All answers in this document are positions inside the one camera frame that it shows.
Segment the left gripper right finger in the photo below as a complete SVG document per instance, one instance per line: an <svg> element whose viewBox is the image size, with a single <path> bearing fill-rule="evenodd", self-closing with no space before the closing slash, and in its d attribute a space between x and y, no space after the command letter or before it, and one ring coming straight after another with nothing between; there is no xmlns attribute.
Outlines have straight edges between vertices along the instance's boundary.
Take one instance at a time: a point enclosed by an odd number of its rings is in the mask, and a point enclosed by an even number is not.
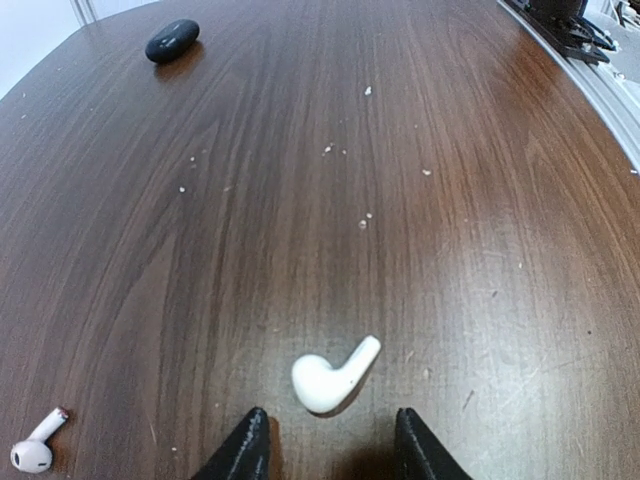
<svg viewBox="0 0 640 480"><path fill-rule="evenodd" d="M395 479L472 480L413 408L400 408L394 434Z"/></svg>

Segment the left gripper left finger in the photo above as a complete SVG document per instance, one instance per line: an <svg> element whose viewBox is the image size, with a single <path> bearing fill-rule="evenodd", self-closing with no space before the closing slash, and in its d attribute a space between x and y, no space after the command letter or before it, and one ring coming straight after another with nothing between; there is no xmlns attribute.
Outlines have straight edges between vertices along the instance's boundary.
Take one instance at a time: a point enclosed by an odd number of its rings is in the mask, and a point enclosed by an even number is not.
<svg viewBox="0 0 640 480"><path fill-rule="evenodd" d="M234 427L193 480L264 480L269 477L270 423L254 407Z"/></svg>

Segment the black earbud charging case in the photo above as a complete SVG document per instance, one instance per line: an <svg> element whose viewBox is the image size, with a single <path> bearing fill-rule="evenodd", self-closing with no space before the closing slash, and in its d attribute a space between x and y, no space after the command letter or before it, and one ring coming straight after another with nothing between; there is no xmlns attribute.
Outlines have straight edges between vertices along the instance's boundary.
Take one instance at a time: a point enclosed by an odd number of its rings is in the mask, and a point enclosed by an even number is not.
<svg viewBox="0 0 640 480"><path fill-rule="evenodd" d="M190 19L176 20L151 38L145 47L148 60L165 64L181 57L197 40L199 24Z"/></svg>

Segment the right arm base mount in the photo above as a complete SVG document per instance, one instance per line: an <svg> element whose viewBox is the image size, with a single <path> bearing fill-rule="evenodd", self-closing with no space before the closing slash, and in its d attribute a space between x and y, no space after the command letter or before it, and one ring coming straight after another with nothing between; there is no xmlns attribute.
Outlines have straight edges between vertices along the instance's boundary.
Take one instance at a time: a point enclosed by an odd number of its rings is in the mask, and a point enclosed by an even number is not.
<svg viewBox="0 0 640 480"><path fill-rule="evenodd" d="M584 17L586 1L505 1L505 4L565 58L609 63L613 39Z"/></svg>

